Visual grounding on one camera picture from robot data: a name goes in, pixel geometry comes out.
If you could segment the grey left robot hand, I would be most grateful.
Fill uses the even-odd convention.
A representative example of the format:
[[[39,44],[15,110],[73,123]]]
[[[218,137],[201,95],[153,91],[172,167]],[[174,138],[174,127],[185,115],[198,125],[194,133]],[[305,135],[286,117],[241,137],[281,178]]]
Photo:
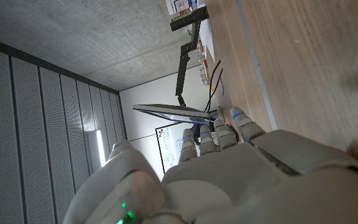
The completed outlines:
[[[284,130],[265,132],[240,108],[243,141],[214,122],[159,178],[128,141],[74,196],[65,223],[358,223],[358,160]]]

